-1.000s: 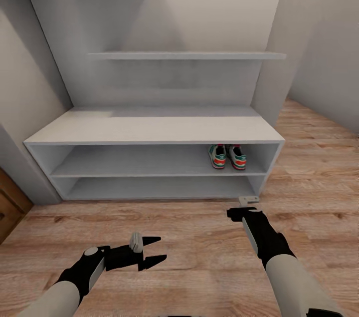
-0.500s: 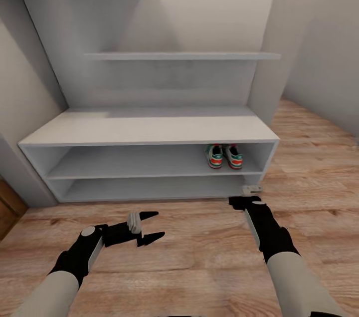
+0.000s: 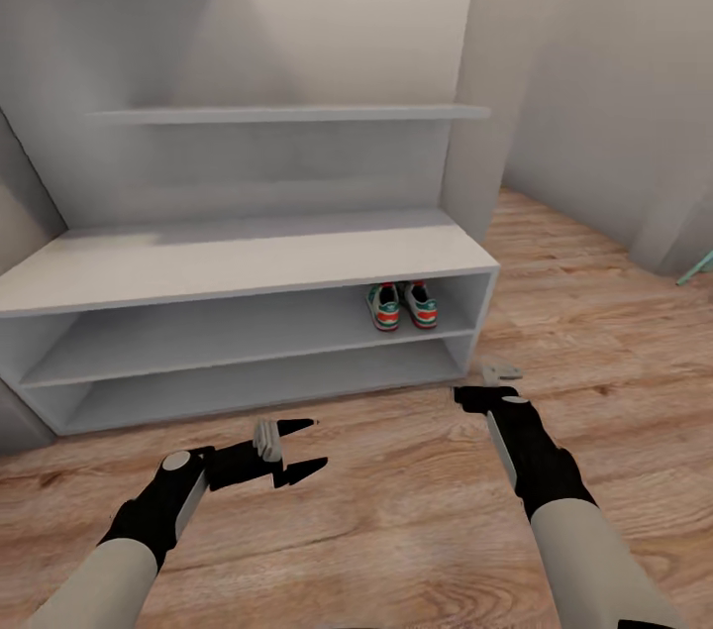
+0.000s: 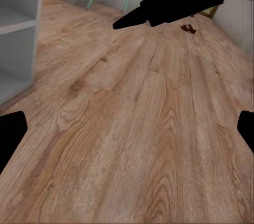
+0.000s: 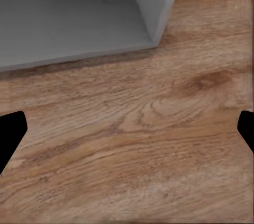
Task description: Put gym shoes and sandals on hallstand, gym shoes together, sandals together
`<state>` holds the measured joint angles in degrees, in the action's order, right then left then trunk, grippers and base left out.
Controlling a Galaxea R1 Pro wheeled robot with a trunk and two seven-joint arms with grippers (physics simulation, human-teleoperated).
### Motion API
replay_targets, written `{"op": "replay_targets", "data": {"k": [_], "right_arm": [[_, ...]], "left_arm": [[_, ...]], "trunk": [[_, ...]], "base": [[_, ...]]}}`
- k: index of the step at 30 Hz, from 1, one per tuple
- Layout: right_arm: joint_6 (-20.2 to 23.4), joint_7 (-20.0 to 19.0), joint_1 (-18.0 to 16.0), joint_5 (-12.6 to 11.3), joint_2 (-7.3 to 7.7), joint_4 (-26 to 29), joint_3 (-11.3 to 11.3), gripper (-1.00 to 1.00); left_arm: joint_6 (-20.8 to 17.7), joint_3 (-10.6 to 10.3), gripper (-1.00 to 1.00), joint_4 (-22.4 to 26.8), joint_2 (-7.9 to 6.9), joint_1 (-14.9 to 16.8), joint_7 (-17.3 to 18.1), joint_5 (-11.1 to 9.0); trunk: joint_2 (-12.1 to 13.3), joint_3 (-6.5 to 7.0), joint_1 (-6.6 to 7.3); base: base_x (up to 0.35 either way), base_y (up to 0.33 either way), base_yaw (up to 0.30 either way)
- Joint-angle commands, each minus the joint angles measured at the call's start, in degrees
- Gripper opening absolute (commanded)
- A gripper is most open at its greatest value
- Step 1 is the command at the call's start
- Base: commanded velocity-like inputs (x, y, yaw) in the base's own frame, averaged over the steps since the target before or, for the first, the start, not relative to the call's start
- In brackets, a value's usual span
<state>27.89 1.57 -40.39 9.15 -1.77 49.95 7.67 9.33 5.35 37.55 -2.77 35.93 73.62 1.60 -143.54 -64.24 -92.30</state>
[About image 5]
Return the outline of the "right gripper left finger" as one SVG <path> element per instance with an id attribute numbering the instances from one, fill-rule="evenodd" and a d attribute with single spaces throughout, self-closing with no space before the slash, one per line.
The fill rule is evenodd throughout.
<path id="1" fill-rule="evenodd" d="M 0 174 L 28 130 L 22 111 L 0 117 Z"/>

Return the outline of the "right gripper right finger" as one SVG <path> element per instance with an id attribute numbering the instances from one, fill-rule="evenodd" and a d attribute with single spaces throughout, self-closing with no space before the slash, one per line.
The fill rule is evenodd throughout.
<path id="1" fill-rule="evenodd" d="M 254 113 L 245 110 L 242 111 L 237 129 L 254 153 Z"/>

